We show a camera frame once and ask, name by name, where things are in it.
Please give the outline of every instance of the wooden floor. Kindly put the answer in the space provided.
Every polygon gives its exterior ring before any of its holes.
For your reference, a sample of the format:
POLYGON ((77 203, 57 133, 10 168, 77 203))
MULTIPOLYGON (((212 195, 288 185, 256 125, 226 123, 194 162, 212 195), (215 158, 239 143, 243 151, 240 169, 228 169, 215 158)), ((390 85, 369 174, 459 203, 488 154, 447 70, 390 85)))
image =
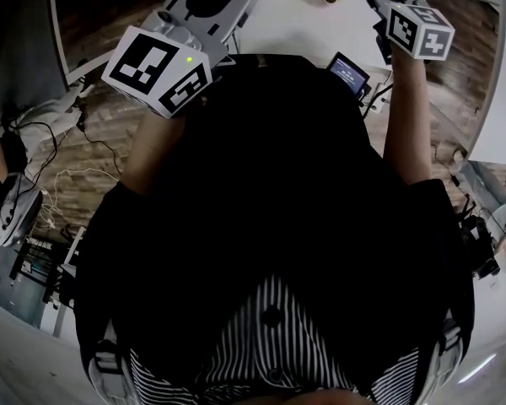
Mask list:
MULTIPOLYGON (((97 57, 112 49, 129 24, 138 24, 151 8, 163 1, 57 0, 68 66, 74 68, 82 58, 97 57)), ((486 4, 472 0, 429 2, 442 10, 457 29, 449 59, 428 66, 431 100, 464 133, 471 135, 479 125, 479 110, 491 76, 498 40, 498 14, 486 4)), ((106 141, 116 151, 118 165, 122 168, 129 153, 132 135, 146 111, 100 81, 84 104, 88 114, 86 124, 89 138, 106 141)), ((380 152, 384 146, 387 117, 386 106, 381 114, 371 113, 366 120, 371 143, 380 152)), ((433 142, 439 144, 439 159, 449 165, 458 148, 457 144, 448 134, 441 132, 435 120, 432 121, 432 134, 433 142)), ((44 143, 30 164, 29 171, 37 172, 51 152, 52 144, 44 143)), ((49 229, 46 220, 50 216, 42 212, 36 234, 56 238, 57 231, 65 224, 70 224, 73 229, 88 224, 102 197, 115 184, 109 176, 97 171, 61 173, 67 169, 88 168, 103 170, 118 177, 112 152, 100 143, 88 143, 75 128, 63 139, 57 157, 43 171, 39 182, 50 194, 45 195, 45 203, 60 209, 59 213, 56 210, 52 213, 56 229, 49 229)), ((501 181, 506 179, 506 167, 491 165, 491 168, 501 181)), ((449 180, 445 167, 436 163, 433 173, 444 180, 453 203, 459 203, 463 195, 449 180)))

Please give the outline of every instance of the strap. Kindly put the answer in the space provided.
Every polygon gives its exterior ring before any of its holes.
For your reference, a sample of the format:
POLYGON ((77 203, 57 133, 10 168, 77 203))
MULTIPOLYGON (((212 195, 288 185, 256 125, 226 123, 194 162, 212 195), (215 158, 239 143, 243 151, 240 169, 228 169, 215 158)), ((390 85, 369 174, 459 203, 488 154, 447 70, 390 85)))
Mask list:
POLYGON ((108 405, 141 405, 127 362, 121 357, 112 321, 90 361, 89 378, 108 405))
POLYGON ((436 390, 452 379, 463 360, 464 347, 461 328, 449 310, 443 333, 433 350, 424 385, 415 403, 425 403, 436 390))

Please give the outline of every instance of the metal frame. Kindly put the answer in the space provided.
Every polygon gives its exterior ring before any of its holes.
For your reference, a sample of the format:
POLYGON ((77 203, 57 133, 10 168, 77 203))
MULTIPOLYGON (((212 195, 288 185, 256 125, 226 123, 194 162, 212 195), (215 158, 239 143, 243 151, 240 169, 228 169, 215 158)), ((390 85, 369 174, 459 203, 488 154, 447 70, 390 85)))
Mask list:
POLYGON ((60 57, 60 63, 62 64, 62 70, 64 76, 66 77, 67 85, 73 84, 75 81, 81 79, 86 74, 92 72, 94 69, 99 66, 107 63, 110 60, 110 56, 112 56, 112 51, 108 51, 105 54, 102 54, 99 57, 96 57, 94 60, 91 60, 88 63, 85 63, 81 67, 77 67, 73 69, 71 72, 69 71, 69 67, 67 66, 66 54, 64 53, 64 48, 62 44, 62 36, 60 34, 60 26, 58 24, 58 16, 57 16, 57 0, 50 0, 51 6, 51 21, 52 28, 54 30, 55 41, 57 45, 58 56, 60 57))

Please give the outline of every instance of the striped shirt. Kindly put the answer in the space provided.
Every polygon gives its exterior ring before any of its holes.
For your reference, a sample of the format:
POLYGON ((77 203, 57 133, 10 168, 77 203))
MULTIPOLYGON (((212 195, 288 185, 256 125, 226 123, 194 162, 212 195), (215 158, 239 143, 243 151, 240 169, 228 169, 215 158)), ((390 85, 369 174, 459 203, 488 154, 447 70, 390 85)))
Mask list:
MULTIPOLYGON (((408 405, 418 351, 401 357, 373 385, 379 405, 408 405)), ((224 328, 212 358, 188 391, 153 376, 131 351, 132 374, 143 405, 237 402, 266 394, 340 388, 357 392, 310 315, 278 277, 261 283, 224 328)))

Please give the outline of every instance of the small screen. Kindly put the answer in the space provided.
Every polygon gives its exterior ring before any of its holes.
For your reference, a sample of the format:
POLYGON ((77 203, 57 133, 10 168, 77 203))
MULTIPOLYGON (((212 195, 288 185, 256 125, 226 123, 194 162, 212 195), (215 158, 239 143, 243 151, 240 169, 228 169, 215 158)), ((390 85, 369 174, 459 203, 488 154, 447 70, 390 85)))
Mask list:
POLYGON ((353 93, 357 95, 362 90, 363 84, 367 82, 359 72, 350 67, 340 58, 337 58, 330 68, 330 71, 341 78, 351 88, 353 93))

